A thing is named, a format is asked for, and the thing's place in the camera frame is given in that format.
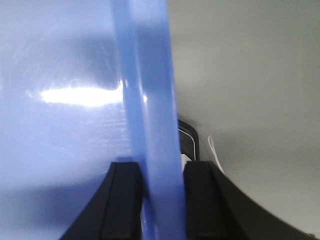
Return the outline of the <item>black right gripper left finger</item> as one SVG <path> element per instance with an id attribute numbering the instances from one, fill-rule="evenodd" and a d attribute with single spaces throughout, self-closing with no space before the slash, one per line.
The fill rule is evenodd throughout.
<path id="1" fill-rule="evenodd" d="M 136 162 L 112 162 L 63 240 L 140 240 L 143 177 Z"/>

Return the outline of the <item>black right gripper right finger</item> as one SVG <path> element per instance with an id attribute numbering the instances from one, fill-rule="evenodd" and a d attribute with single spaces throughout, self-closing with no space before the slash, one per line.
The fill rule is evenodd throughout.
<path id="1" fill-rule="evenodd" d="M 183 170 L 189 240 L 315 240 L 253 201 L 210 161 Z"/>

